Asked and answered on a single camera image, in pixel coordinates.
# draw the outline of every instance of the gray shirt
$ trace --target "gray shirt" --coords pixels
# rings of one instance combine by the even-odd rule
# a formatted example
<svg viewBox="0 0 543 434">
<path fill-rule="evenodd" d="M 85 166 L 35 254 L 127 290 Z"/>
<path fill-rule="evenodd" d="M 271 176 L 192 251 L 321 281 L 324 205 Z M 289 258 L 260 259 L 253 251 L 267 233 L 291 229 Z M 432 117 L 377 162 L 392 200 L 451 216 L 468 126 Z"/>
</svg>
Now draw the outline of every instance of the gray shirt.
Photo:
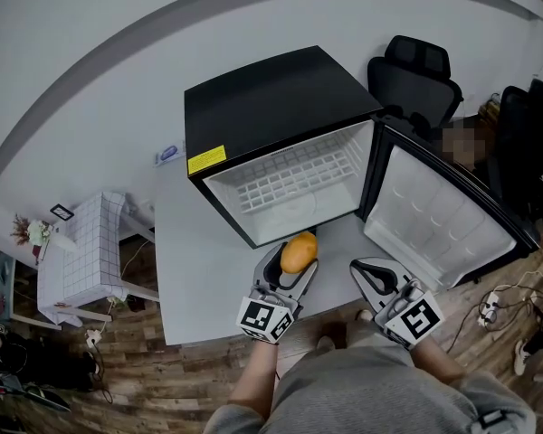
<svg viewBox="0 0 543 434">
<path fill-rule="evenodd" d="M 508 413 L 518 433 L 535 432 L 529 406 L 489 373 L 448 386 L 414 368 L 400 347 L 356 347 L 298 362 L 281 378 L 267 421 L 224 405 L 205 433 L 464 434 L 495 410 Z"/>
</svg>

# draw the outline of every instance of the flower vase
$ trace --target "flower vase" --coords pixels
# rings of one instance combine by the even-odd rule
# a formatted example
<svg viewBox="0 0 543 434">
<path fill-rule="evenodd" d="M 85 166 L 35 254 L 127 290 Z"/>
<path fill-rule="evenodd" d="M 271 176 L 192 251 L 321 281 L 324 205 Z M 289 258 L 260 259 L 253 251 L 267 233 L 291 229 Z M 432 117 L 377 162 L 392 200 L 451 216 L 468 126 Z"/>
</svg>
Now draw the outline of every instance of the flower vase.
<svg viewBox="0 0 543 434">
<path fill-rule="evenodd" d="M 49 242 L 69 252 L 76 252 L 79 250 L 79 247 L 73 240 L 71 240 L 68 236 L 64 236 L 63 234 L 60 234 L 56 231 L 53 231 L 51 233 L 51 236 L 49 237 Z"/>
</svg>

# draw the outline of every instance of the wire shelf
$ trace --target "wire shelf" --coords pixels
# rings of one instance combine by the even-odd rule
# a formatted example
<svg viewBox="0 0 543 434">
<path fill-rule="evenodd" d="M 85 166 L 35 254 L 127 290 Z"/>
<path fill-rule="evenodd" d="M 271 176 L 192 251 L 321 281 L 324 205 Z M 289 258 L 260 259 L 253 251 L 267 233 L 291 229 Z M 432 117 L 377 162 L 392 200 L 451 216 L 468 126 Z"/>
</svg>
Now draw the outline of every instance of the wire shelf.
<svg viewBox="0 0 543 434">
<path fill-rule="evenodd" d="M 334 138 L 288 148 L 234 175 L 242 213 L 259 211 L 355 175 Z"/>
</svg>

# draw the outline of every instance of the person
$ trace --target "person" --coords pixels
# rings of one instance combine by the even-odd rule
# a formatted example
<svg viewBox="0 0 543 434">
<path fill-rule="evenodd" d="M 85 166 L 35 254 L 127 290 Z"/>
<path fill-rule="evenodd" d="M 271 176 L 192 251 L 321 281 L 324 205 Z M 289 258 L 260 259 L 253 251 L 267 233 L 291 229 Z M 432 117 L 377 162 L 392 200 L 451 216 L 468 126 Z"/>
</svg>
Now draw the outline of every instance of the person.
<svg viewBox="0 0 543 434">
<path fill-rule="evenodd" d="M 515 374 L 522 376 L 527 367 L 528 359 L 543 349 L 543 324 L 542 327 L 530 338 L 520 339 L 515 344 L 515 362 L 513 364 Z"/>
<path fill-rule="evenodd" d="M 0 372 L 17 376 L 21 383 L 90 391 L 91 375 L 99 370 L 92 354 L 73 358 L 47 351 L 41 343 L 15 333 L 0 335 Z"/>
<path fill-rule="evenodd" d="M 520 397 L 489 373 L 465 372 L 431 336 L 409 353 L 381 335 L 365 310 L 348 325 L 348 348 L 334 347 L 320 338 L 274 391 L 278 346 L 255 342 L 205 434 L 475 434 L 490 432 L 483 426 L 505 415 L 507 428 L 497 432 L 536 430 L 535 414 Z"/>
</svg>

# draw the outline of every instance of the person in black clothing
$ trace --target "person in black clothing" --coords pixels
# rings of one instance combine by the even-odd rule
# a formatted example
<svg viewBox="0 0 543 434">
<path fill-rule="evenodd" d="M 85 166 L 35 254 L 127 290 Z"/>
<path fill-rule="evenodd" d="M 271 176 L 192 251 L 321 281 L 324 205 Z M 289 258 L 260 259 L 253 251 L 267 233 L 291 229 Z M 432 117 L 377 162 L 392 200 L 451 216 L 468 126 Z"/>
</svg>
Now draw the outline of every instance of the person in black clothing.
<svg viewBox="0 0 543 434">
<path fill-rule="evenodd" d="M 525 372 L 527 360 L 543 349 L 543 326 L 529 339 L 521 339 L 515 344 L 515 374 Z"/>
<path fill-rule="evenodd" d="M 97 374 L 99 366 L 91 354 L 85 353 L 82 358 L 70 357 L 9 333 L 0 335 L 0 371 L 17 376 L 22 383 L 90 391 L 91 374 Z"/>
</svg>

